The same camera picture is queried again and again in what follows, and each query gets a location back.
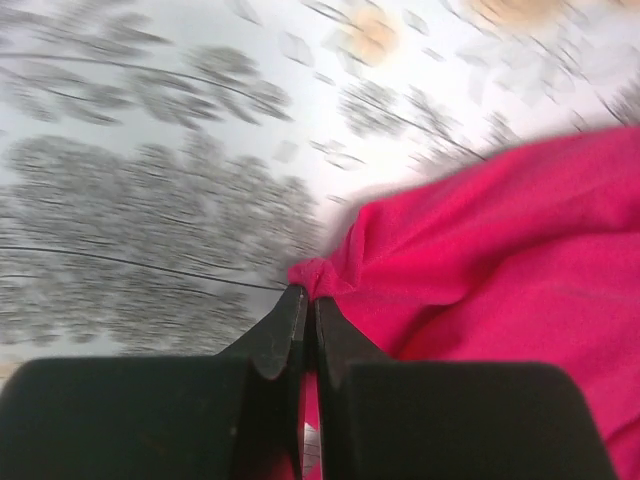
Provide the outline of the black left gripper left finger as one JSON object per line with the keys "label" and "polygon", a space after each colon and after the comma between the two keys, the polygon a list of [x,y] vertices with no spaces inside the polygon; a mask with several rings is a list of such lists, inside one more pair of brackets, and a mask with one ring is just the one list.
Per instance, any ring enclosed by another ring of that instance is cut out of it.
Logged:
{"label": "black left gripper left finger", "polygon": [[29,361],[1,392],[5,479],[298,479],[306,293],[216,355]]}

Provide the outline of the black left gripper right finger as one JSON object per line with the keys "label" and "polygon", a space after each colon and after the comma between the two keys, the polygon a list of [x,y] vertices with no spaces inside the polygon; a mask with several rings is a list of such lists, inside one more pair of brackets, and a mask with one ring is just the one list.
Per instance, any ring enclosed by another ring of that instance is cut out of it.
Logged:
{"label": "black left gripper right finger", "polygon": [[327,479],[611,479],[585,399],[539,363],[399,362],[314,305]]}

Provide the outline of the magenta t shirt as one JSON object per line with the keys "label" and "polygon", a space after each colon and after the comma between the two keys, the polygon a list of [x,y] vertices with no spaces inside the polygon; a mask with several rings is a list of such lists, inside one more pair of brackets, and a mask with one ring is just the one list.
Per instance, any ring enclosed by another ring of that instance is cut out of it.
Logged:
{"label": "magenta t shirt", "polygon": [[373,201],[288,279],[400,360],[561,367],[618,476],[638,477],[637,128],[524,145]]}

